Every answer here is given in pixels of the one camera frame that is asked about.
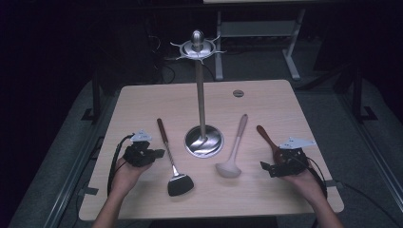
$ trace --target utensil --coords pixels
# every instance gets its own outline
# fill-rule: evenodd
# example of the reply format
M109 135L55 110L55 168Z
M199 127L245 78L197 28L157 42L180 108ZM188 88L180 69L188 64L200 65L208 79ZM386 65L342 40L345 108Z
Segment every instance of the utensil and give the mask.
M172 163L172 169L174 171L174 176L171 178L171 180L169 180L168 183L168 195L170 197L176 197L192 190L195 184L189 176L178 172L177 168L175 167L174 160L172 159L171 151L169 150L168 138L166 137L165 129L163 128L163 120L159 118L157 123L158 127L160 128L161 136L163 137L163 143L165 144L166 151L168 152L169 159Z
M281 151L280 151L279 147L276 146L275 143L270 139L269 135L267 135L266 130L264 130L264 128L261 125L258 125L256 127L256 129L259 132L259 134L263 137L263 139L265 139L269 143L270 147L272 148L273 158L274 158L275 163L276 164L283 163L284 160L281 157Z
M216 163L216 169L223 178L233 179L240 175L242 172L235 165L235 157L237 156L238 146L240 145L240 137L245 129L246 122L248 121L248 115L243 114L240 119L240 126L238 128L237 138L235 140L234 148L232 149L231 156L228 161L224 163Z

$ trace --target hand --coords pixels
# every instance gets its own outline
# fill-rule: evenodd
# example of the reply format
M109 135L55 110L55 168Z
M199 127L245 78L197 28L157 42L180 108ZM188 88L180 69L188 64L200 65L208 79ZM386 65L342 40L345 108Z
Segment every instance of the hand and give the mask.
M298 175L286 176L281 179L293 184L297 191L311 204L316 200L325 200L322 189L308 169Z
M151 165L152 163L143 167L135 167L127 163L124 158L118 159L116 162L117 171L113 178L110 194L116 194L124 198L136 185L141 174Z

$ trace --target table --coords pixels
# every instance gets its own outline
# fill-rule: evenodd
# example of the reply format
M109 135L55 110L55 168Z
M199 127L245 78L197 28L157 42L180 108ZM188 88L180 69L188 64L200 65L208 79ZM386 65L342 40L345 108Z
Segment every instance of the table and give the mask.
M234 90L243 97L235 97ZM125 198L120 219L218 218L240 216L287 215L313 212L310 205L289 183L272 179L259 162L273 164L269 145L257 132L262 125L276 144L288 137L314 140L290 84L285 80L205 83L206 124L215 126L224 137L222 151L209 159L200 159L184 148L184 136L199 125L196 84L137 85L122 89L106 132L103 147L89 187L96 195L86 194L80 209L82 220L94 220L106 200L107 176L113 153L120 140L141 129L153 139L149 148L163 148L157 126L162 118L169 146L179 172L187 174L195 188L178 197L169 197L167 184L172 177L168 156L155 161L140 177ZM235 142L240 118L249 117L237 155L242 170L236 179L218 175L215 163L229 158ZM127 141L121 152L130 145ZM304 147L304 152L320 166L326 180L332 177L317 145ZM343 202L335 187L329 187L331 206L343 210Z

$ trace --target spatula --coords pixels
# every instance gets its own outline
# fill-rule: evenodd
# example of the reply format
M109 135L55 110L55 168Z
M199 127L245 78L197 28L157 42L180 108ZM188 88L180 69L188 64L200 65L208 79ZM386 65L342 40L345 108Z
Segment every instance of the spatula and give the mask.
M172 159L171 151L169 150L168 138L166 137L165 129L163 127L163 120L159 118L157 123L158 127L160 128L161 136L163 137L163 143L165 144L166 151L168 152L169 159L172 163L172 169L174 171L174 176L171 178L171 180L169 180L168 183L168 195L170 197L176 197L192 190L195 184L189 176L178 172L177 168L175 167L174 160Z

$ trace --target ladle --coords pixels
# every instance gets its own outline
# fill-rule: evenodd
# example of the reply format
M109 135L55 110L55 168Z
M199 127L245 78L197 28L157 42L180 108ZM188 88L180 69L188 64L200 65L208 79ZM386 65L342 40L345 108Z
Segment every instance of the ladle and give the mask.
M234 148L232 149L232 153L228 161L224 163L216 163L216 169L223 178L233 179L238 177L242 172L235 165L235 157L237 156L238 146L240 145L240 137L242 136L247 121L248 115L244 114L240 119L240 126L238 128L237 138L235 140Z

